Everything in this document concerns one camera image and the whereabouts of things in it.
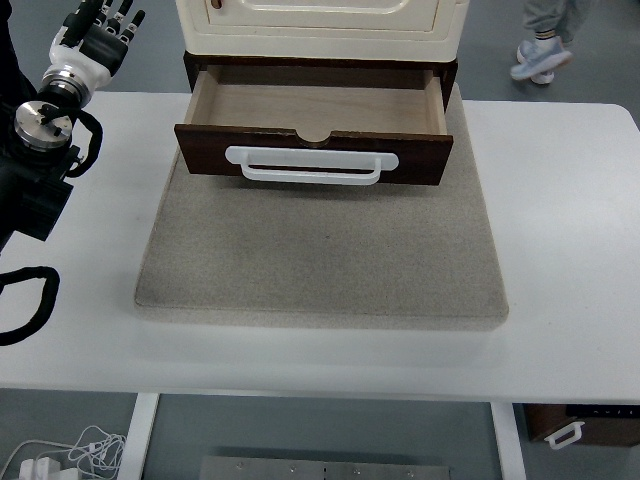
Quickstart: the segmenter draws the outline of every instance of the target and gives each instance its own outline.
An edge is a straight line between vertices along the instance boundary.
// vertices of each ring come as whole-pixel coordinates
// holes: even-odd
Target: gray felt mat
[[[176,157],[135,300],[170,322],[490,329],[508,306],[456,88],[437,187],[265,184]]]

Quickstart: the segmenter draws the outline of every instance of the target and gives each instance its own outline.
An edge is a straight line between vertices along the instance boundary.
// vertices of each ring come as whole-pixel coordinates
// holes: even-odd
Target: black cable
[[[100,146],[102,145],[102,125],[96,118],[79,108],[43,108],[40,113],[45,117],[47,122],[60,117],[69,117],[72,121],[80,120],[89,132],[91,132],[91,140],[87,151],[87,158],[76,168],[69,170],[66,174],[69,178],[77,178],[84,175],[98,159]]]
[[[38,310],[31,320],[22,327],[9,332],[0,333],[0,346],[14,345],[29,338],[40,330],[51,317],[60,286],[60,275],[51,267],[26,267],[15,272],[0,274],[0,293],[6,285],[24,282],[35,278],[44,278],[42,299]]]
[[[13,115],[13,112],[16,111],[16,107],[12,107],[8,103],[4,103],[2,101],[2,95],[0,95],[0,112],[6,115]]]

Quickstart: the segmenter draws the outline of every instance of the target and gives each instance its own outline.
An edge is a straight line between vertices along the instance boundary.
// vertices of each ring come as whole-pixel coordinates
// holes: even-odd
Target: white table
[[[133,305],[189,95],[98,93],[98,163],[46,243],[0,270],[62,276],[50,322],[0,349],[0,386],[491,402],[640,403],[640,132],[612,105],[465,101],[510,314],[491,332],[161,324]],[[0,297],[0,327],[39,285]]]

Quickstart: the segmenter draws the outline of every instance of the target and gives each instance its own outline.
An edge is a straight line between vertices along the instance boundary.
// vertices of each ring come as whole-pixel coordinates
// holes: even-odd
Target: white plastic handle
[[[393,153],[296,148],[231,146],[225,155],[229,162],[240,165],[242,174],[250,180],[326,185],[373,185],[383,170],[393,170],[399,163]],[[367,173],[269,170],[255,166],[367,170]]]
[[[582,427],[582,425],[584,425],[584,422],[570,423],[566,427],[561,428],[557,432],[554,432],[548,437],[546,437],[545,441],[549,442],[549,446],[551,447],[552,450],[560,450],[561,448],[564,448],[567,445],[571,445],[572,443],[577,442],[582,438],[582,429],[580,428]],[[566,440],[563,440],[560,443],[556,443],[556,441],[559,438],[565,436],[567,433],[570,433],[571,431],[573,431],[573,436],[567,438]]]

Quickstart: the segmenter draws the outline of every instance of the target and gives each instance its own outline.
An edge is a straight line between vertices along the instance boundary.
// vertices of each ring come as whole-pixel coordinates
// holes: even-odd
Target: dark wooden base
[[[529,439],[545,437],[575,421],[582,421],[582,438],[578,443],[601,446],[631,447],[640,444],[640,419],[567,416],[567,405],[527,404]]]

